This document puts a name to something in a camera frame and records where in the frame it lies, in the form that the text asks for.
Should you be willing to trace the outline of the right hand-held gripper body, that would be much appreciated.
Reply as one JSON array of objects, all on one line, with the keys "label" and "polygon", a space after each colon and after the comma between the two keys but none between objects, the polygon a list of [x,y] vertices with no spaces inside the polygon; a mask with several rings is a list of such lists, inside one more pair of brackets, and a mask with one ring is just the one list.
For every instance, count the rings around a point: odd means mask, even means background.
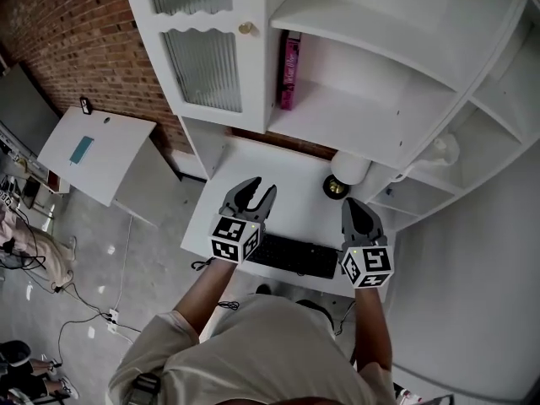
[{"label": "right hand-held gripper body", "polygon": [[355,289],[383,287],[394,274],[394,250],[385,235],[370,240],[345,238],[339,265]]}]

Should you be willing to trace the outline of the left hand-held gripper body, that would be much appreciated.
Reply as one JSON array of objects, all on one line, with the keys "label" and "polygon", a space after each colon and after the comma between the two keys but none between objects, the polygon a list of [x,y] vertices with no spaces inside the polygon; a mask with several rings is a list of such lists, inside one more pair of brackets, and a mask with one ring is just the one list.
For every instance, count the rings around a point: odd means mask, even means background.
[{"label": "left hand-held gripper body", "polygon": [[208,232],[212,256],[241,264],[261,244],[265,225],[215,214]]}]

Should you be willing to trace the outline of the pink book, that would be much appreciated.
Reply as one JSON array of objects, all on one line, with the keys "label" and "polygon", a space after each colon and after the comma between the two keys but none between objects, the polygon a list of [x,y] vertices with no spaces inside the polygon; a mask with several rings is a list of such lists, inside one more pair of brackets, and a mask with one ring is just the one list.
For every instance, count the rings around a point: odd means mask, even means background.
[{"label": "pink book", "polygon": [[285,111],[291,111],[294,104],[301,36],[300,32],[283,30],[280,38],[277,100],[279,108]]}]

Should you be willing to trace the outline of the person's right forearm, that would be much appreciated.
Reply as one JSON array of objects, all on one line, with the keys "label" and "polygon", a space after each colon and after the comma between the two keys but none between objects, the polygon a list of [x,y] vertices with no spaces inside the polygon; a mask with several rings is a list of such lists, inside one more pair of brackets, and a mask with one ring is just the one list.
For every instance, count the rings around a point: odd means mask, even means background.
[{"label": "person's right forearm", "polygon": [[355,347],[357,371],[377,363],[392,370],[392,343],[377,289],[355,290]]}]

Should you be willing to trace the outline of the person's left forearm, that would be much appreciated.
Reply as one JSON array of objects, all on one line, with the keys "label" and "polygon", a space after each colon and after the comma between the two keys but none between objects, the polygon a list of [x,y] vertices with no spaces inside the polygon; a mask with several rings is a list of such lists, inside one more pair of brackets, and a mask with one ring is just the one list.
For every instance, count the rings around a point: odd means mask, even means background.
[{"label": "person's left forearm", "polygon": [[236,264],[232,262],[212,260],[175,305],[174,310],[183,316],[197,335],[200,335],[208,324],[235,269]]}]

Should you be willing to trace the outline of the white desk with hutch shelves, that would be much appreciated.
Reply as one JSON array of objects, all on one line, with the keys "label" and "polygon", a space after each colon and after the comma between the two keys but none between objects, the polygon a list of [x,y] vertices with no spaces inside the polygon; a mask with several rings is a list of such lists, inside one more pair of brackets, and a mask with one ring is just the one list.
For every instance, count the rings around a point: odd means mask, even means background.
[{"label": "white desk with hutch shelves", "polygon": [[[266,126],[372,161],[353,197],[393,237],[499,174],[540,141],[540,0],[266,0]],[[283,30],[302,34],[294,104],[277,100]],[[341,204],[323,191],[330,165],[230,137],[178,116],[206,185],[182,247],[208,257],[225,193],[260,176],[278,198],[267,230],[339,247]],[[428,165],[435,138],[456,137],[451,166]]]}]

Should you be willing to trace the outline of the black keyboard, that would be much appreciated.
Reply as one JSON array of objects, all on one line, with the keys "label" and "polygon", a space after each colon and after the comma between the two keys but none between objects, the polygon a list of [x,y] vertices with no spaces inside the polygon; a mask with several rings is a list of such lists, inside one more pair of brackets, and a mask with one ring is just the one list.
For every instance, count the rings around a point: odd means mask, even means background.
[{"label": "black keyboard", "polygon": [[331,247],[266,233],[247,260],[299,276],[333,279],[338,255],[339,251]]}]

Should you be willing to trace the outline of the white table lamp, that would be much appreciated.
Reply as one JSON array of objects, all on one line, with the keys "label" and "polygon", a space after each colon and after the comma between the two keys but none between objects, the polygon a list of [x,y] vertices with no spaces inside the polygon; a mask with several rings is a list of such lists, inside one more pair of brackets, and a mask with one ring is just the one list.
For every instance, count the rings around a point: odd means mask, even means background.
[{"label": "white table lamp", "polygon": [[365,179],[371,163],[370,159],[337,151],[330,163],[331,174],[322,184],[324,193],[332,200],[345,198],[353,186]]}]

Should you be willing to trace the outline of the white plastic bag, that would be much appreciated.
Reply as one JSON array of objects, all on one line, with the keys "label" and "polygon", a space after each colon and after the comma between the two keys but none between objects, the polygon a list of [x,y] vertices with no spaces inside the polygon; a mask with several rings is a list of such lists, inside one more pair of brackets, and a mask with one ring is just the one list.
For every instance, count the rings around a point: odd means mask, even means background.
[{"label": "white plastic bag", "polygon": [[421,160],[428,165],[451,166],[459,159],[461,149],[456,137],[446,133],[434,139],[421,155]]}]

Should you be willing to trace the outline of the person's beige shirt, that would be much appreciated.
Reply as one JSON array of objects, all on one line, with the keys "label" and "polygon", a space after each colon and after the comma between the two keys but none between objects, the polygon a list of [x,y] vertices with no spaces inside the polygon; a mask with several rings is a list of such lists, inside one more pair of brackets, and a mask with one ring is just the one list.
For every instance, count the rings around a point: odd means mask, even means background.
[{"label": "person's beige shirt", "polygon": [[158,405],[275,403],[320,397],[344,405],[396,405],[392,376],[371,363],[356,371],[320,311],[251,295],[201,342],[178,312],[155,316],[111,377],[107,402],[121,405],[142,373],[161,379]]}]

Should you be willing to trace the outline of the white ribbed glass cabinet door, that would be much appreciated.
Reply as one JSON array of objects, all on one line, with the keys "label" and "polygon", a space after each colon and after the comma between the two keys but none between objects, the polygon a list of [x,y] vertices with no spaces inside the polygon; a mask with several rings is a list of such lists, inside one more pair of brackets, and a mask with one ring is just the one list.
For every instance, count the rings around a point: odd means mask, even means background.
[{"label": "white ribbed glass cabinet door", "polygon": [[[266,126],[266,0],[128,0],[173,113],[261,132]],[[255,35],[238,26],[251,21]]]}]

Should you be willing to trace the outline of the white side table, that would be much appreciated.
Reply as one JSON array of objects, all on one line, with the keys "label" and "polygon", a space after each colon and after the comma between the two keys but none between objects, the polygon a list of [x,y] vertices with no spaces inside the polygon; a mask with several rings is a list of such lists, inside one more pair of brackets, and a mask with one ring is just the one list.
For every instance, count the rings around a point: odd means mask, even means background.
[{"label": "white side table", "polygon": [[[72,106],[38,161],[95,201],[112,204],[159,228],[181,195],[180,179],[150,139],[156,123]],[[84,159],[69,158],[83,136],[94,139]]]}]

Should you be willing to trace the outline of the red-brown box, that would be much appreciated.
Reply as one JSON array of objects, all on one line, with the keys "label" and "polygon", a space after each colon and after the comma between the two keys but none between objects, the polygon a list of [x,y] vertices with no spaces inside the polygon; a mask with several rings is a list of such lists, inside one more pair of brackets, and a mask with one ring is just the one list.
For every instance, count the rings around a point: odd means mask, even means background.
[{"label": "red-brown box", "polygon": [[57,195],[66,195],[70,192],[71,185],[51,170],[48,171],[46,180],[47,189]]}]

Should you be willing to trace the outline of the beige cloth bundle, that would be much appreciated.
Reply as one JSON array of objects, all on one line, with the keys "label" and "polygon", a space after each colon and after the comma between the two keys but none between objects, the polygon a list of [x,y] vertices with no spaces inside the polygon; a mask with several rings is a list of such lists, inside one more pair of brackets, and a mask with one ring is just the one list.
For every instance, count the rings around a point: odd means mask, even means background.
[{"label": "beige cloth bundle", "polygon": [[22,255],[23,263],[37,263],[54,287],[73,279],[76,241],[64,245],[41,229],[26,224],[21,214],[0,204],[0,248]]}]

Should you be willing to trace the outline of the grey partition board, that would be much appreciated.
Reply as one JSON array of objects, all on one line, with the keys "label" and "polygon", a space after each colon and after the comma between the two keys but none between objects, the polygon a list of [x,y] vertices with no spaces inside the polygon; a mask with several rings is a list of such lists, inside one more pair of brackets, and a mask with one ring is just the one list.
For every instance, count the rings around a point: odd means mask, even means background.
[{"label": "grey partition board", "polygon": [[19,63],[0,78],[0,123],[34,156],[40,154],[59,121]]}]

